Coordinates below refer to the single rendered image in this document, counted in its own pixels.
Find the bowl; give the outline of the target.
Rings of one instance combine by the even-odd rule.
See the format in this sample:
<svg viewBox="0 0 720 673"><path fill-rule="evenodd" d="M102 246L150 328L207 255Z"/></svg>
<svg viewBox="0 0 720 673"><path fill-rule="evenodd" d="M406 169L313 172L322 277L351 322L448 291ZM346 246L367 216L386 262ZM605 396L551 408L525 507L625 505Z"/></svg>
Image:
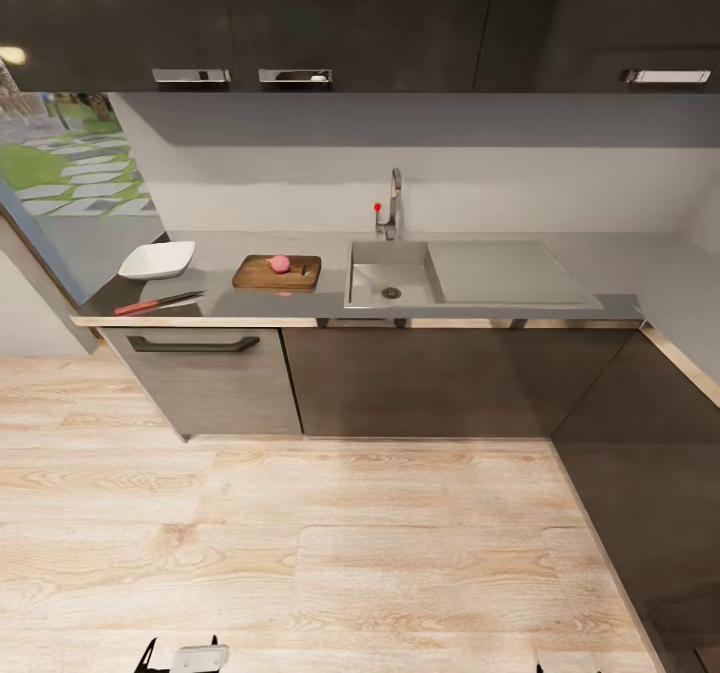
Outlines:
<svg viewBox="0 0 720 673"><path fill-rule="evenodd" d="M195 243L169 242L139 246L119 274L133 280L168 280L182 276L194 256Z"/></svg>

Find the cutting board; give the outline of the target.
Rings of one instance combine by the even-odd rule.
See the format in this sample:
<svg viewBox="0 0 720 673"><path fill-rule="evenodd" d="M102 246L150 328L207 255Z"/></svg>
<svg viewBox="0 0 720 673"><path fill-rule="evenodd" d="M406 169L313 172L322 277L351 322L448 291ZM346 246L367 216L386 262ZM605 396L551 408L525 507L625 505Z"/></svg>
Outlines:
<svg viewBox="0 0 720 673"><path fill-rule="evenodd" d="M319 256L286 255L292 267L286 273L276 273L270 265L274 255L248 255L232 278L234 287L259 288L300 288L312 289L316 285L321 266ZM304 270L311 267L310 274L304 276Z"/></svg>

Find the vidalia onion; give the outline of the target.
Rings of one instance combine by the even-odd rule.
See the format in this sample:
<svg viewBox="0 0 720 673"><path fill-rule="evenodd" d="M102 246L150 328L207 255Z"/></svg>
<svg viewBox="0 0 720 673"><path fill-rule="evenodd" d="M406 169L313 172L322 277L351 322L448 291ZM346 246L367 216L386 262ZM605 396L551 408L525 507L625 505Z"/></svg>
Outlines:
<svg viewBox="0 0 720 673"><path fill-rule="evenodd" d="M290 259L283 254L274 255L272 259L266 259L266 261L270 261L270 265L272 265L272 269L274 269L276 273L286 273L286 271L292 267Z"/></svg>

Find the parer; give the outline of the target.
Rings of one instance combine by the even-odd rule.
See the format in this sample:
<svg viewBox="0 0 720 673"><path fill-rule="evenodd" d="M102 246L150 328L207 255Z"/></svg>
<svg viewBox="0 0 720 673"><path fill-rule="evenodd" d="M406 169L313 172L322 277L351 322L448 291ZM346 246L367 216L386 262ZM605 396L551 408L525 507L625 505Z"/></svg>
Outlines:
<svg viewBox="0 0 720 673"><path fill-rule="evenodd" d="M184 297L189 297L189 296L196 295L196 294L200 294L200 293L203 293L203 291L194 291L194 292L184 293L184 294L182 294L182 295L176 295L176 296L168 297L168 298L164 298L164 299L153 299L152 301L146 301L146 302L142 302L142 303L136 303L136 304L134 304L134 305L130 305L130 306L127 306L127 307L124 307L124 308L117 308L117 309L115 310L115 313L116 313L116 315L124 315L124 314L128 314L128 313L131 313L131 312L134 312L134 311L139 311L139 310L142 310L142 309L147 309L147 308L150 308L150 307L153 307L153 306L157 306L157 305L159 305L159 304L161 304L161 303L166 303L166 302L168 302L168 301L173 301L173 300L176 300L176 299L181 299L181 298L184 298Z"/></svg>

